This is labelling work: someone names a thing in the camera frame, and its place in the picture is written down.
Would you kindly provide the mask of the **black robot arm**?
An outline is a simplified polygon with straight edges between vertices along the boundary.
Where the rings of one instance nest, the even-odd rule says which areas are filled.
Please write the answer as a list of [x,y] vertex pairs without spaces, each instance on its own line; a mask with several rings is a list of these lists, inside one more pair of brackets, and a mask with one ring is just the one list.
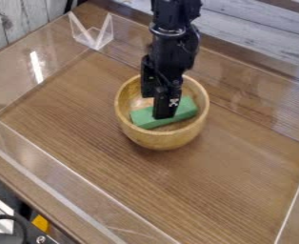
[[151,40],[141,59],[141,95],[153,99],[151,117],[175,116],[181,100],[182,74],[193,68],[199,50],[201,0],[150,0]]

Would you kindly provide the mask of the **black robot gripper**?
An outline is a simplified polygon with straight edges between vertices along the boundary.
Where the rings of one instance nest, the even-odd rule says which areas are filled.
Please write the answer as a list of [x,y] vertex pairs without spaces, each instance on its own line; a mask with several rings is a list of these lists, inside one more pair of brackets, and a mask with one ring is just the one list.
[[199,39],[199,31],[194,25],[178,37],[153,36],[147,54],[141,60],[141,95],[143,98],[153,98],[154,119],[166,119],[175,115],[181,86],[161,83],[179,81],[182,74],[191,69]]

